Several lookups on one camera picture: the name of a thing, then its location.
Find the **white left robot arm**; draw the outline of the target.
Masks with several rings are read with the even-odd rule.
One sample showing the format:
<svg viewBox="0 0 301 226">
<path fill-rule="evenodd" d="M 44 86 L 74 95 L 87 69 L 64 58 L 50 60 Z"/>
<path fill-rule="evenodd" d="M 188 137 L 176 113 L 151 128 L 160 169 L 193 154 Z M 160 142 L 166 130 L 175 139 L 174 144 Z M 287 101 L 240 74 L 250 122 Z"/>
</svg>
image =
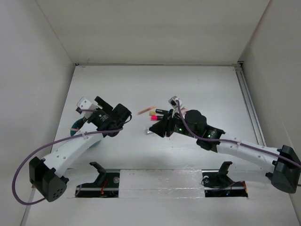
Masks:
<svg viewBox="0 0 301 226">
<path fill-rule="evenodd" d="M 132 117 L 124 105 L 112 107 L 100 97 L 94 102 L 81 98 L 76 111 L 81 119 L 78 131 L 54 152 L 29 162 L 30 182 L 48 202 L 57 200 L 66 191 L 71 180 L 67 169 L 72 163 L 95 143 L 116 136 Z"/>
</svg>

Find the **orange highlighter pen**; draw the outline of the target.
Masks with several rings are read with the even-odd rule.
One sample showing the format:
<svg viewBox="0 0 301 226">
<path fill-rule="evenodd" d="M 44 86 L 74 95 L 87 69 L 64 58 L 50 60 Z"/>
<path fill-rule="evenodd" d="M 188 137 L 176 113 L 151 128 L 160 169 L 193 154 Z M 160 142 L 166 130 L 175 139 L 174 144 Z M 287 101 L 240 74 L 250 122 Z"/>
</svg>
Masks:
<svg viewBox="0 0 301 226">
<path fill-rule="evenodd" d="M 138 115 L 141 115 L 141 114 L 143 114 L 143 113 L 146 113 L 146 112 L 148 112 L 148 111 L 154 109 L 155 107 L 156 107 L 156 106 L 153 105 L 153 106 L 151 106 L 151 107 L 148 107 L 148 108 L 146 108 L 146 109 L 144 109 L 144 110 L 138 112 L 137 114 L 138 114 Z"/>
</svg>

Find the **teal plastic cup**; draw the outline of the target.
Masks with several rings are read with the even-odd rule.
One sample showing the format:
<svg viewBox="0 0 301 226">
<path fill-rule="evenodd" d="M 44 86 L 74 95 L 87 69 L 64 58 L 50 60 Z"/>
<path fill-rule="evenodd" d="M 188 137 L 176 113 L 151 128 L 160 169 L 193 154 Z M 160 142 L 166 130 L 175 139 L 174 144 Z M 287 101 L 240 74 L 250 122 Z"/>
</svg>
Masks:
<svg viewBox="0 0 301 226">
<path fill-rule="evenodd" d="M 73 125 L 71 126 L 71 128 L 76 128 L 76 129 L 80 129 L 82 128 L 82 126 L 84 125 L 84 123 L 86 122 L 87 120 L 83 117 L 83 118 L 80 118 L 78 119 L 77 121 L 75 121 L 73 123 Z M 70 136 L 74 136 L 76 134 L 77 131 L 70 131 Z M 93 145 L 91 145 L 89 147 L 89 149 L 91 148 L 95 148 L 96 146 L 98 146 L 100 144 L 101 141 L 97 141 L 95 142 Z"/>
</svg>

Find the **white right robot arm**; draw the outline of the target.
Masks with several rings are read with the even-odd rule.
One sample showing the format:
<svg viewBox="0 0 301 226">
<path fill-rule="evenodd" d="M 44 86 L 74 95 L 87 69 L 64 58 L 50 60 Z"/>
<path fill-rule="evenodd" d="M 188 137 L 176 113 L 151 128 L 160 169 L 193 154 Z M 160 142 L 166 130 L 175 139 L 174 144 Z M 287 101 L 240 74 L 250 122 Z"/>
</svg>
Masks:
<svg viewBox="0 0 301 226">
<path fill-rule="evenodd" d="M 224 161 L 219 169 L 204 171 L 201 183 L 214 191 L 226 190 L 246 180 L 271 183 L 288 194 L 294 194 L 299 186 L 301 161 L 293 148 L 287 145 L 270 148 L 226 138 L 225 131 L 208 125 L 206 117 L 197 110 L 190 110 L 184 116 L 170 111 L 149 127 L 149 131 L 160 137 L 170 137 L 173 133 L 192 137 L 204 150 L 248 162 Z"/>
</svg>

